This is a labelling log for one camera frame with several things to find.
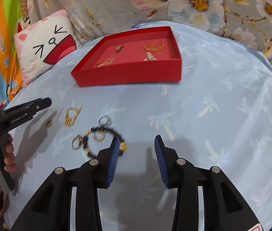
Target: yellow flower center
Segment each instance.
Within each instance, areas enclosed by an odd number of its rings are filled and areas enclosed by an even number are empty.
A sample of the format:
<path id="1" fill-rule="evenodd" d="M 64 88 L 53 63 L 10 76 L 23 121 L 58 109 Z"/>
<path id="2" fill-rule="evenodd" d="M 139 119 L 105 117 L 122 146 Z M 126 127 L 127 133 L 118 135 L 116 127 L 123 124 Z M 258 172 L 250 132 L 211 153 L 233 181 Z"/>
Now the yellow flower center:
<path id="1" fill-rule="evenodd" d="M 198 10 L 198 12 L 207 11 L 209 8 L 208 0 L 190 0 L 190 4 L 192 4 L 193 8 Z"/>
<path id="2" fill-rule="evenodd" d="M 272 5 L 270 5 L 269 3 L 265 4 L 265 11 L 269 14 L 272 15 Z"/>

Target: cartoon cat pillow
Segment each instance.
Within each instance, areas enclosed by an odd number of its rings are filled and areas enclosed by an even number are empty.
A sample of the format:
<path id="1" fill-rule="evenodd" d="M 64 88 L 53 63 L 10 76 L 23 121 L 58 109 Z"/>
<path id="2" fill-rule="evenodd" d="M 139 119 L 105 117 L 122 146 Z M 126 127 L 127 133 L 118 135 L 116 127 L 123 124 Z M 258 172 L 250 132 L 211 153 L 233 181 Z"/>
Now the cartoon cat pillow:
<path id="1" fill-rule="evenodd" d="M 23 86 L 81 47 L 69 14 L 62 9 L 13 36 L 22 71 Z"/>

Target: blue fabric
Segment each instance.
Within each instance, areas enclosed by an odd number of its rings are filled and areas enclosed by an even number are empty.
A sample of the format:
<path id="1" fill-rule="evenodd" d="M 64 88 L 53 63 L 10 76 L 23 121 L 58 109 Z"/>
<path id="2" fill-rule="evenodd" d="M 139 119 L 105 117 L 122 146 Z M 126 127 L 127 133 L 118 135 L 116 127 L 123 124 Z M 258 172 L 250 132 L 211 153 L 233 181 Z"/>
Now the blue fabric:
<path id="1" fill-rule="evenodd" d="M 96 39 L 12 100 L 9 107 L 45 97 L 53 104 L 11 132 L 18 170 L 17 190 L 9 195 L 5 214 L 10 225 L 56 167 L 72 169 L 88 160 L 83 150 L 71 149 L 71 142 L 109 115 L 128 150 L 118 159 L 111 187 L 99 191 L 104 230 L 140 230 L 142 225 L 146 230 L 171 230 L 176 190 L 162 183 L 154 154 L 156 135 L 194 166 L 221 167 L 264 230 L 272 227 L 272 67 L 263 54 L 241 43 L 186 25 L 153 22 L 137 28 L 165 25 L 171 26 L 183 59 L 182 81 L 177 84 L 79 88 L 70 72 L 100 40 Z M 63 125 L 69 107 L 83 107 L 72 127 Z M 46 128 L 50 119 L 52 126 Z M 90 137 L 89 146 L 97 154 L 111 140 L 107 135 L 98 143 Z M 203 208 L 199 214 L 203 230 Z M 71 230 L 75 231 L 73 222 Z"/>

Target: red open mouth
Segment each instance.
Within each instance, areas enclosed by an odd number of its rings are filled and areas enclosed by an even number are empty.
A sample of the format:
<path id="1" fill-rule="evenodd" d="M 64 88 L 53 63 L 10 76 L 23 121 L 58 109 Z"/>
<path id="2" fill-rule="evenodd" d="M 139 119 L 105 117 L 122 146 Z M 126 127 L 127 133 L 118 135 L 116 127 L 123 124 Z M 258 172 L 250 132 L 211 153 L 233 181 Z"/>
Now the red open mouth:
<path id="1" fill-rule="evenodd" d="M 74 50 L 76 50 L 76 43 L 73 37 L 68 35 L 52 49 L 47 57 L 45 57 L 44 62 L 55 65 L 58 61 L 72 53 Z"/>

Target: red box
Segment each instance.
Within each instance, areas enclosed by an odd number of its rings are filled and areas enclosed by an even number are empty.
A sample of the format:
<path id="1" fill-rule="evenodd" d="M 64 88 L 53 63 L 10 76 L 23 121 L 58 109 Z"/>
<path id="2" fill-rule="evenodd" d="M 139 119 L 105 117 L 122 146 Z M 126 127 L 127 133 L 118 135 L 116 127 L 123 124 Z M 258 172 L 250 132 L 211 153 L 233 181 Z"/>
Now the red box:
<path id="1" fill-rule="evenodd" d="M 163 43 L 165 48 L 151 52 L 156 61 L 144 61 L 145 45 L 151 42 L 158 48 Z M 124 45 L 116 53 L 118 45 Z M 108 58 L 114 58 L 109 65 L 96 67 Z M 99 41 L 71 71 L 80 87 L 143 83 L 143 82 L 178 82 L 181 81 L 182 59 L 177 42 L 169 26 L 142 28 L 105 36 Z"/>

